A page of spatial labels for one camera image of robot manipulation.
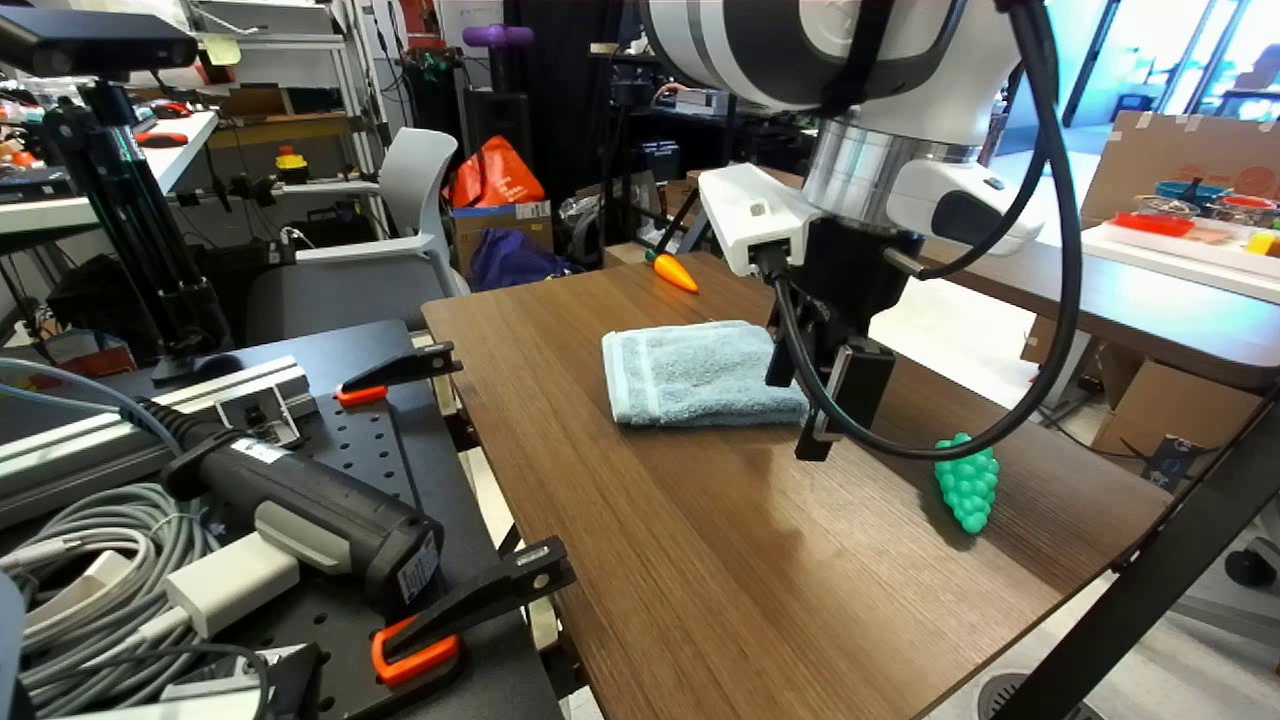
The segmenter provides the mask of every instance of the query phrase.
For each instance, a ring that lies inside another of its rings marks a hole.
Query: folded cloth
[[[764,427],[801,423],[804,397],[764,385],[773,338],[743,319],[609,333],[610,423]]]

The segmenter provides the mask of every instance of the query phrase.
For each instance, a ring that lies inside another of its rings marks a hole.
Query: cardboard box
[[[449,212],[449,223],[451,223],[451,265],[464,279],[470,279],[474,247],[492,230],[525,234],[535,247],[554,254],[553,200],[509,206],[509,207],[457,207]]]
[[[1202,465],[1240,437],[1254,407],[1260,397],[1252,394],[1145,359],[1092,450],[1102,457],[1157,457],[1164,437],[1180,437],[1193,450],[1202,450],[1193,465],[1193,477],[1200,477]]]
[[[1127,207],[1131,195],[1195,178],[1280,200],[1280,129],[1228,118],[1121,118],[1080,220],[1092,230]]]

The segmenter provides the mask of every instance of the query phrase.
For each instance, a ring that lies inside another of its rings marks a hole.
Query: green toy
[[[969,444],[969,431],[957,431],[939,442],[935,450],[958,450]],[[993,520],[994,509],[994,490],[1000,490],[1000,460],[993,450],[958,457],[958,460],[939,460],[931,465],[935,490],[944,491],[944,505],[950,520],[969,534],[980,535]]]

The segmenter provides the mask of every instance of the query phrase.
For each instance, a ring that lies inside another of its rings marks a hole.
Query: chair
[[[242,341],[279,341],[364,319],[419,324],[431,295],[464,295],[467,279],[449,265],[439,185],[457,140],[428,129],[398,129],[382,154],[377,185],[295,185],[293,194],[377,194],[388,223],[382,240],[299,247],[295,265],[262,274],[246,290]]]

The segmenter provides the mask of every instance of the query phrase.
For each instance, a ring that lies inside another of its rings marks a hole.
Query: brown table
[[[922,262],[950,262],[957,246],[922,246]],[[1027,246],[985,258],[957,284],[1019,304],[1037,318],[1056,311],[1058,258]],[[1170,367],[1265,394],[1280,380],[1280,304],[1158,275],[1102,258],[1085,258],[1080,330],[1094,341],[1137,350]]]
[[[795,431],[625,431],[609,420],[610,330],[764,319],[768,291],[691,262],[702,295],[609,268],[428,304],[525,535],[578,574],[564,621],[609,715],[914,715],[1123,555],[1164,498],[1085,450],[1000,444],[987,535],[939,513],[926,465]],[[899,364],[874,427],[926,444],[993,403]]]

